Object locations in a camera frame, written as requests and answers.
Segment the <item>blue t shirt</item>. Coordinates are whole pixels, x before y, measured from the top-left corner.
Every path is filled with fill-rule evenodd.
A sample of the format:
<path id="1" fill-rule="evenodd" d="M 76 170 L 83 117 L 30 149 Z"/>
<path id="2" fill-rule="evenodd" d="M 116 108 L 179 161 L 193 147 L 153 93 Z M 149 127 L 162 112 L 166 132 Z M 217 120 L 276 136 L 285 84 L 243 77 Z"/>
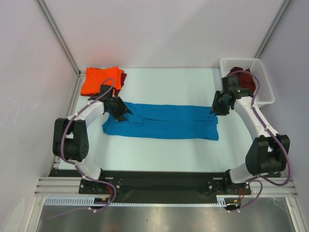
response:
<path id="1" fill-rule="evenodd" d="M 126 102 L 131 114 L 117 122 L 109 116 L 102 125 L 107 135 L 153 139 L 218 141 L 218 118 L 211 108 L 192 105 L 155 105 Z"/>

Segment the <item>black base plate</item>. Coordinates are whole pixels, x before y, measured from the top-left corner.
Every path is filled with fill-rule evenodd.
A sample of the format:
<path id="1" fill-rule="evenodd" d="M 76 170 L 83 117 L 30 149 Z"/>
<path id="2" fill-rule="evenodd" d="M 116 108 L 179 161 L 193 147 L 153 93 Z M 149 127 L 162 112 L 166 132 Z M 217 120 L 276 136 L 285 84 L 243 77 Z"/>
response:
<path id="1" fill-rule="evenodd" d="M 254 195 L 253 187 L 263 187 L 262 178 L 247 185 L 234 185 L 222 190 L 224 173 L 104 171 L 99 181 L 82 178 L 75 170 L 52 169 L 49 177 L 80 177 L 79 195 L 103 196 L 121 202 L 143 198 L 167 202 L 201 202 L 210 196 L 242 198 Z"/>

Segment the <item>aluminium front rail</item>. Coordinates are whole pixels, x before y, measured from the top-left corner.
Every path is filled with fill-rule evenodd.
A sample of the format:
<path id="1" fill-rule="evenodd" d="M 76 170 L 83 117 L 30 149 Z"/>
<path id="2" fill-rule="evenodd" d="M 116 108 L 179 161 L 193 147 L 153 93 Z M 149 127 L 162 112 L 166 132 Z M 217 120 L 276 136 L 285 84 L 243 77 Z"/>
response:
<path id="1" fill-rule="evenodd" d="M 40 177 L 35 189 L 35 196 L 77 196 L 80 177 Z M 297 197 L 293 181 L 285 186 L 275 186 L 265 180 L 261 197 Z"/>

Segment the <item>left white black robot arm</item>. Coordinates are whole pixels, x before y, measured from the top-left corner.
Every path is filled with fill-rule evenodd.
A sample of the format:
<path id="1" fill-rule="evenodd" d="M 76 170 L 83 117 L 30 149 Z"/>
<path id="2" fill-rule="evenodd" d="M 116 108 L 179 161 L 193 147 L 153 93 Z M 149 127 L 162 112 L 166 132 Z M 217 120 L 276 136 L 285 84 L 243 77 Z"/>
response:
<path id="1" fill-rule="evenodd" d="M 95 193 L 106 189 L 106 181 L 100 178 L 101 168 L 88 155 L 90 147 L 87 128 L 104 113 L 116 122 L 126 121 L 125 114 L 133 114 L 120 97 L 90 97 L 79 112 L 67 118 L 58 118 L 54 125 L 53 154 L 73 165 L 83 178 L 90 180 L 89 187 Z"/>

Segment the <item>aluminium frame post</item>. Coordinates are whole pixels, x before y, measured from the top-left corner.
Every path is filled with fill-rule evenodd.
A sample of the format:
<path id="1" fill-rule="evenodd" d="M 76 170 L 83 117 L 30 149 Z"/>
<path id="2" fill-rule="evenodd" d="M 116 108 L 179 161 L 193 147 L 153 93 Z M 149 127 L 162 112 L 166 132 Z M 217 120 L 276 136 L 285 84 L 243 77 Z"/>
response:
<path id="1" fill-rule="evenodd" d="M 73 69 L 74 73 L 77 76 L 80 76 L 81 71 L 78 68 L 78 65 L 73 58 L 73 55 L 65 41 L 65 39 L 62 36 L 62 33 L 54 19 L 54 17 L 51 14 L 51 11 L 49 10 L 46 2 L 44 0 L 35 0 L 36 4 L 38 5 L 41 14 L 43 15 L 44 19 L 46 20 L 47 25 L 49 26 L 51 32 L 55 36 L 55 39 L 57 40 L 61 50 L 63 51 L 64 55 L 66 56 L 71 68 Z"/>
<path id="2" fill-rule="evenodd" d="M 289 7 L 293 3 L 293 0 L 284 0 L 279 7 L 278 12 L 276 13 L 274 19 L 272 20 L 260 46 L 258 47 L 254 58 L 260 58 L 263 54 L 264 50 L 266 49 L 267 45 L 271 41 L 272 37 L 274 36 L 277 27 L 281 23 L 282 19 L 284 18 L 285 14 L 287 13 Z"/>

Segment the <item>right aluminium frame post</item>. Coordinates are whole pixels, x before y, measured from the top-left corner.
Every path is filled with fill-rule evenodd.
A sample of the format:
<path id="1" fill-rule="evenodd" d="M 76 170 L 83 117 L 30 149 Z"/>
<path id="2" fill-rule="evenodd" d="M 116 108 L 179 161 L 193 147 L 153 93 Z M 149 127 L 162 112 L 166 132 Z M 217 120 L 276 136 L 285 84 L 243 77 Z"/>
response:
<path id="1" fill-rule="evenodd" d="M 263 54 L 264 50 L 266 49 L 267 45 L 271 41 L 272 37 L 274 36 L 277 27 L 281 23 L 282 19 L 284 18 L 285 14 L 287 13 L 289 7 L 293 3 L 293 0 L 284 0 L 279 7 L 278 12 L 276 13 L 274 19 L 272 20 L 260 46 L 258 47 L 254 58 L 260 58 Z"/>

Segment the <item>white plastic basket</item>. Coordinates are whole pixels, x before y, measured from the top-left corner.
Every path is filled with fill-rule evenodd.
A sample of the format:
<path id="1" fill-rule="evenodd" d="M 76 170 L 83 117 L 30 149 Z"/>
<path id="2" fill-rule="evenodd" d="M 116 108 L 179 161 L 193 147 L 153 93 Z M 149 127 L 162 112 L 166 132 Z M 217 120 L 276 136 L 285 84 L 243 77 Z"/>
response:
<path id="1" fill-rule="evenodd" d="M 259 83 L 254 80 L 255 84 L 260 87 L 255 99 L 255 103 L 258 107 L 262 107 L 267 104 L 273 104 L 275 102 L 272 85 L 265 70 L 264 64 L 260 59 L 238 57 L 220 59 L 222 77 L 227 76 L 230 70 L 234 67 L 239 67 L 243 70 L 249 69 L 251 73 L 259 80 Z"/>

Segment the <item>left aluminium frame post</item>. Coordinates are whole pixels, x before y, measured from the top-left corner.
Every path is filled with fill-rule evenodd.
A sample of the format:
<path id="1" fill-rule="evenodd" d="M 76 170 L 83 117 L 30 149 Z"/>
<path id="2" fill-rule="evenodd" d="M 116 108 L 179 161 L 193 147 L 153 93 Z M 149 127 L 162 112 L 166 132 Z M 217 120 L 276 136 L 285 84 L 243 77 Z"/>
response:
<path id="1" fill-rule="evenodd" d="M 65 41 L 65 39 L 62 36 L 62 33 L 54 19 L 54 17 L 51 14 L 51 11 L 49 10 L 46 2 L 44 0 L 35 0 L 36 4 L 38 5 L 41 14 L 43 15 L 44 19 L 46 20 L 47 25 L 49 26 L 51 32 L 55 36 L 55 39 L 57 40 L 61 50 L 63 51 L 64 55 L 66 56 L 71 68 L 73 69 L 74 73 L 77 76 L 80 76 L 81 71 L 78 68 L 78 65 L 73 58 L 73 55 Z"/>

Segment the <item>folded orange t shirt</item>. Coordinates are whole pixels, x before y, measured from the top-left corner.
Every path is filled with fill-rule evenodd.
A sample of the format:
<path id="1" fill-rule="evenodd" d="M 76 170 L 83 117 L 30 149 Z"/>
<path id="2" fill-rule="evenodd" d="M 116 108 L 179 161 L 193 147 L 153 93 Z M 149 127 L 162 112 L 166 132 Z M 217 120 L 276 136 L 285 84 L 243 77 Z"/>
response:
<path id="1" fill-rule="evenodd" d="M 113 79 L 116 83 L 116 79 L 118 77 L 118 70 L 119 67 L 111 67 L 106 69 L 99 69 L 93 67 L 86 68 L 85 81 L 81 89 L 81 95 L 93 96 L 96 93 L 99 93 L 102 83 L 111 86 L 113 84 L 113 81 L 107 81 L 107 79 L 109 78 Z"/>

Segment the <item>crumpled dark red t shirt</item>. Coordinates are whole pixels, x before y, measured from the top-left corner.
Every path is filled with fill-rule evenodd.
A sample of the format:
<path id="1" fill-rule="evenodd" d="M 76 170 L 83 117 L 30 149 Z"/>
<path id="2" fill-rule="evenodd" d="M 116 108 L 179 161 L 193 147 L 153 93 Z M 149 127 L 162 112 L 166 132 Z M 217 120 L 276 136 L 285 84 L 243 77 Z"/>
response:
<path id="1" fill-rule="evenodd" d="M 230 73 L 228 75 L 231 75 L 231 73 L 234 73 L 236 71 L 243 71 L 243 69 L 240 68 L 240 67 L 234 67 L 230 70 Z M 250 69 L 246 69 L 244 71 L 251 73 Z M 256 90 L 256 85 L 255 85 L 255 82 L 253 80 L 253 77 L 250 74 L 247 74 L 247 73 L 244 73 L 244 72 L 238 72 L 238 73 L 235 73 L 233 75 L 235 75 L 237 77 L 241 88 L 248 88 L 248 89 L 250 89 L 252 94 L 254 94 L 254 92 Z"/>

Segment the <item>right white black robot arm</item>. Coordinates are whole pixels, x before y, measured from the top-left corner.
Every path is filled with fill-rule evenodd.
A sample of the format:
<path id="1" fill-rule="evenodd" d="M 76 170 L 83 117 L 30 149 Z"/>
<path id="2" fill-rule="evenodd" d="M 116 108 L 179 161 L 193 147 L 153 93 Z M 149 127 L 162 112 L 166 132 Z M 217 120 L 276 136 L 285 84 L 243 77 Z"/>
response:
<path id="1" fill-rule="evenodd" d="M 291 180 L 291 162 L 288 157 L 290 139 L 280 135 L 266 120 L 258 106 L 255 96 L 247 88 L 216 91 L 211 113 L 226 116 L 234 110 L 244 122 L 252 139 L 245 162 L 227 170 L 222 180 L 222 190 L 234 194 L 240 186 L 259 178 L 281 187 Z"/>

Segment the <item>folded dark red t shirt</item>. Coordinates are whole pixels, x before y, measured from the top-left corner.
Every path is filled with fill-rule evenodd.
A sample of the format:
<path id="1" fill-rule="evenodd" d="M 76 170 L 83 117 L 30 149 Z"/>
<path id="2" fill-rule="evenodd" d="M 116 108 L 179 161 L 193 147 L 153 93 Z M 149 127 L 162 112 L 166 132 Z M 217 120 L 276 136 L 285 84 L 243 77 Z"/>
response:
<path id="1" fill-rule="evenodd" d="M 113 91 L 114 96 L 118 97 L 122 87 L 125 84 L 126 77 L 127 77 L 127 74 L 123 70 L 119 69 L 118 70 L 118 77 L 116 79 L 116 83 L 115 83 L 114 91 Z"/>

